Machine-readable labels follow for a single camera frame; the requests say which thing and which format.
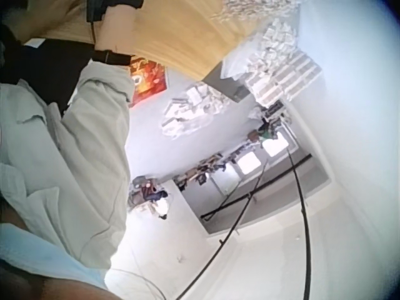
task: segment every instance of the hand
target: hand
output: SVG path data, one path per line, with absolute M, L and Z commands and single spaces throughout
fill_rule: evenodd
M 12 10 L 3 23 L 22 43 L 71 19 L 83 8 L 83 0 L 29 0 L 26 10 Z

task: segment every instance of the person in white clothing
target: person in white clothing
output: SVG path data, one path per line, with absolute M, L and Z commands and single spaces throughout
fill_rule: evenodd
M 16 59 L 16 44 L 58 25 L 79 3 L 29 0 L 26 11 L 3 18 L 1 68 Z M 0 85 L 1 299 L 118 299 L 100 271 L 110 268 L 125 231 L 134 83 L 118 61 L 133 47 L 143 0 L 105 3 L 97 58 L 82 70 L 63 117 L 26 82 Z

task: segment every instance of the workbench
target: workbench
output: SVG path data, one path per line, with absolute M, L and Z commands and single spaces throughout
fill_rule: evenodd
M 200 81 L 257 26 L 256 21 L 219 22 L 222 0 L 147 0 L 137 11 L 132 53 Z M 93 43 L 85 13 L 44 38 Z M 95 31 L 101 26 L 95 24 Z

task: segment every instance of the rolled-up sleeve cuff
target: rolled-up sleeve cuff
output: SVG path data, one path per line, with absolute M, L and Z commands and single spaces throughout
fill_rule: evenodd
M 132 101 L 134 94 L 134 81 L 129 71 L 118 66 L 110 66 L 102 62 L 90 61 L 82 70 L 77 88 L 88 81 L 99 81 L 116 92 L 124 94 L 127 102 Z

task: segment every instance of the yellow table surface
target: yellow table surface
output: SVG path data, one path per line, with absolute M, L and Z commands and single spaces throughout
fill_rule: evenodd
M 211 19 L 221 8 L 222 0 L 146 0 L 137 14 L 132 54 L 202 80 L 257 25 Z M 82 13 L 44 37 L 92 43 L 85 17 Z

